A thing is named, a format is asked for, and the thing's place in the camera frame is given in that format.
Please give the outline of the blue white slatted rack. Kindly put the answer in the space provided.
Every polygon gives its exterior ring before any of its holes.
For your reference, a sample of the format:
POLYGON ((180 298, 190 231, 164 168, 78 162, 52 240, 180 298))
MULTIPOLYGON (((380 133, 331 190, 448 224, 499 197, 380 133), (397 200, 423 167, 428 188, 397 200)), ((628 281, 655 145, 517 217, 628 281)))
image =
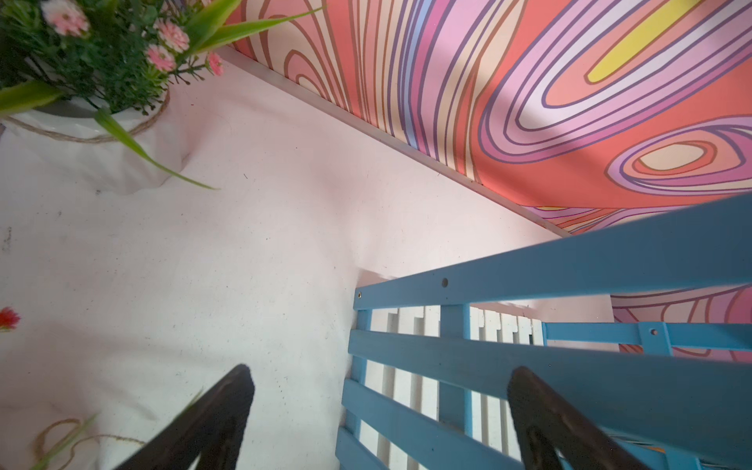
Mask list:
POLYGON ((749 195, 358 289, 352 376, 336 456, 379 469, 370 425, 430 469, 527 469, 507 386, 526 367, 646 468, 751 465, 751 368, 684 360, 673 347, 749 351, 746 324, 554 323, 566 348, 474 341, 477 303, 742 284, 751 278, 749 195))

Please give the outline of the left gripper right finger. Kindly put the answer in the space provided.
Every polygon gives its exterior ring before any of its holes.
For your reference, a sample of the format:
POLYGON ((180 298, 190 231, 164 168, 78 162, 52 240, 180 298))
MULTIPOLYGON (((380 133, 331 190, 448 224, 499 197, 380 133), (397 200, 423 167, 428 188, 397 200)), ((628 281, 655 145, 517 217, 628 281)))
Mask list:
POLYGON ((646 468, 529 368, 513 370, 507 401, 527 469, 646 468))

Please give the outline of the pink flower pot back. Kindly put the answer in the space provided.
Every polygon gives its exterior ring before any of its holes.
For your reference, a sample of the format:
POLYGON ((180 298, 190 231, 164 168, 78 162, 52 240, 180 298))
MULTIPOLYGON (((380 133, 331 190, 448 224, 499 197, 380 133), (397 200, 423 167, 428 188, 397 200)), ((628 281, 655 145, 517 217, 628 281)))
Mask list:
POLYGON ((170 88, 220 76, 219 48, 280 25, 234 1, 5 1, 1 121, 50 164, 130 194, 182 178, 170 88))

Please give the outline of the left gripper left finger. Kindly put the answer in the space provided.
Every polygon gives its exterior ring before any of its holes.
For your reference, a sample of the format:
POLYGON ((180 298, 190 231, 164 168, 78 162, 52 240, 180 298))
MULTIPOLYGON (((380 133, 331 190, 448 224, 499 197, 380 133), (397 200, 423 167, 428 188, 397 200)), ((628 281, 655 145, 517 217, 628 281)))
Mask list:
POLYGON ((121 469, 234 469, 256 392, 245 364, 232 368, 121 469))

